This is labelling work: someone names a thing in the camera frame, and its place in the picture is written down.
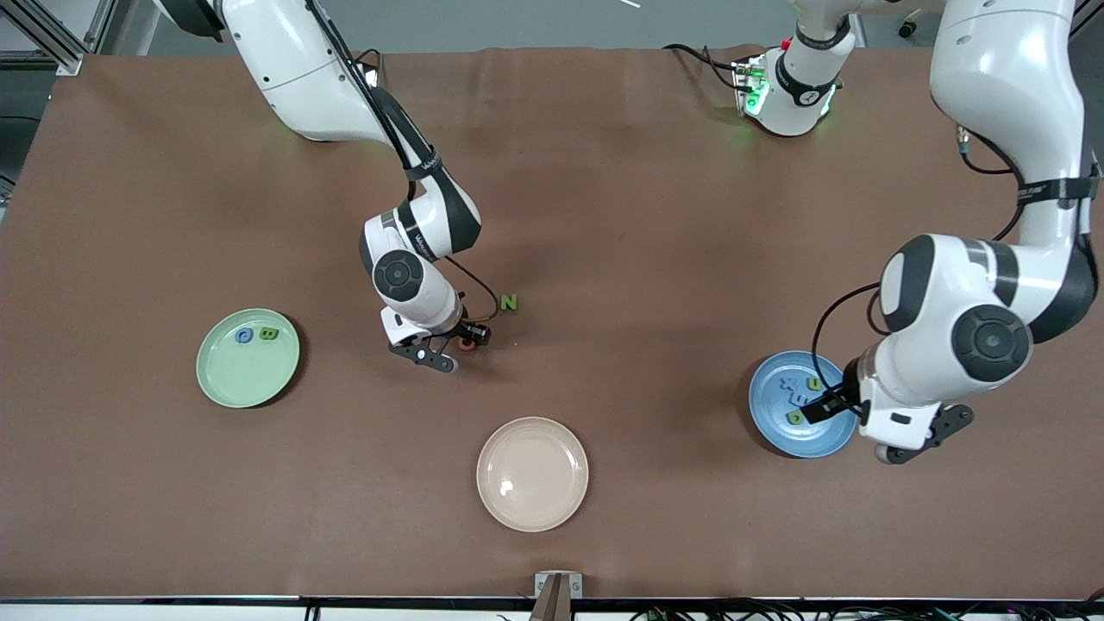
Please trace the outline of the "beige plate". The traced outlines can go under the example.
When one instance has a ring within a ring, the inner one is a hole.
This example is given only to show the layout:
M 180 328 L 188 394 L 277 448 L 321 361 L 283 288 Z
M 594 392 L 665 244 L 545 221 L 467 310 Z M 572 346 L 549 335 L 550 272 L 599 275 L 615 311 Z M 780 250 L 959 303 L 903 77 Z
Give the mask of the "beige plate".
M 578 436 L 546 417 L 520 417 L 486 439 L 476 486 L 486 511 L 510 530 L 544 533 L 582 507 L 590 462 Z

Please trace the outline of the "brown table mat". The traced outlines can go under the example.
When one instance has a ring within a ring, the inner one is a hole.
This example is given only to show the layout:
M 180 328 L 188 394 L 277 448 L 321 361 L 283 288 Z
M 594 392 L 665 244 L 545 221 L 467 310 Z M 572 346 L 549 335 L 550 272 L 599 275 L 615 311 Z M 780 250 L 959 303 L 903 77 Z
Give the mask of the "brown table mat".
M 60 78 L 0 227 L 0 597 L 1080 599 L 1104 587 L 1104 298 L 906 465 L 857 436 L 778 455 L 749 381 L 922 233 L 991 236 L 928 52 L 864 48 L 822 126 L 775 139 L 656 50 L 393 55 L 386 88 L 480 207 L 461 263 L 520 307 L 438 373 L 388 350 L 355 236 L 405 194 L 379 144 L 288 130 L 237 57 Z M 282 394 L 217 406 L 198 346 L 278 310 Z M 510 530 L 477 460 L 567 425 L 590 487 Z

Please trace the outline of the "green plate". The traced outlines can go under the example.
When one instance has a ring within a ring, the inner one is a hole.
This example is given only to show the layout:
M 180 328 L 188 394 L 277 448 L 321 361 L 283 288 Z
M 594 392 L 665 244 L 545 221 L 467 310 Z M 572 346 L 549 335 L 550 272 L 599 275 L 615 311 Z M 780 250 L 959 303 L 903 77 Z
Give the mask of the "green plate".
M 235 331 L 248 326 L 251 343 L 236 343 Z M 279 329 L 275 341 L 261 341 L 263 326 Z M 267 404 L 291 385 L 301 361 L 299 334 L 278 310 L 248 308 L 226 316 L 198 346 L 197 381 L 217 406 L 247 409 Z

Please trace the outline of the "blue plate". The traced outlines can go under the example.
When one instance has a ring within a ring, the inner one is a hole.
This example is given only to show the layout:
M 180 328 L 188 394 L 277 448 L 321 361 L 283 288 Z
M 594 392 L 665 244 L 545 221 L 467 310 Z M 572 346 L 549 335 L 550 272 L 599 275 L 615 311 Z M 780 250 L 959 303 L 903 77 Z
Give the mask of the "blue plate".
M 848 411 L 817 424 L 805 421 L 802 425 L 793 427 L 788 423 L 787 414 L 799 409 L 789 404 L 790 392 L 781 389 L 781 378 L 800 379 L 800 392 L 811 401 L 822 397 L 825 389 L 820 394 L 809 392 L 806 388 L 808 377 L 820 377 L 824 387 L 843 381 L 843 370 L 839 366 L 821 356 L 818 357 L 818 366 L 819 371 L 815 369 L 813 354 L 809 351 L 781 351 L 766 358 L 750 379 L 749 409 L 753 422 L 773 448 L 781 449 L 781 452 L 792 457 L 817 459 L 834 455 L 850 442 L 858 428 L 858 419 Z

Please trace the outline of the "aluminium frame profile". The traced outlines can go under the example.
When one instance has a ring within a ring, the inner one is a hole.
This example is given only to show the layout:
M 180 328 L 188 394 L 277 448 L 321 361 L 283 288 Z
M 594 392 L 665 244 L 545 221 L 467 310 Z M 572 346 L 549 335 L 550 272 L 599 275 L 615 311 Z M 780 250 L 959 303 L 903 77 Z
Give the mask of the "aluminium frame profile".
M 119 0 L 0 0 L 0 69 L 79 74 L 100 52 Z

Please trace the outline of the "silver metal mounting bracket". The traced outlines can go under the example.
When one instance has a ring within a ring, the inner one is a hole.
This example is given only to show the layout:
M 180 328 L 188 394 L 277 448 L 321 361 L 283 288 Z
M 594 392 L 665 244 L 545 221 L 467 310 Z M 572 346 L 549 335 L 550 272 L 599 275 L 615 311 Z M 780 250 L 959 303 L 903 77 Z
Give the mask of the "silver metal mounting bracket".
M 585 598 L 583 573 L 576 573 L 576 571 L 559 569 L 559 570 L 545 570 L 545 571 L 540 571 L 540 573 L 535 573 L 535 594 L 533 594 L 533 599 L 537 599 L 541 596 L 546 583 L 552 581 L 556 575 L 563 575 L 563 578 L 561 580 L 562 582 L 561 587 L 562 591 L 567 591 L 569 598 L 571 599 Z

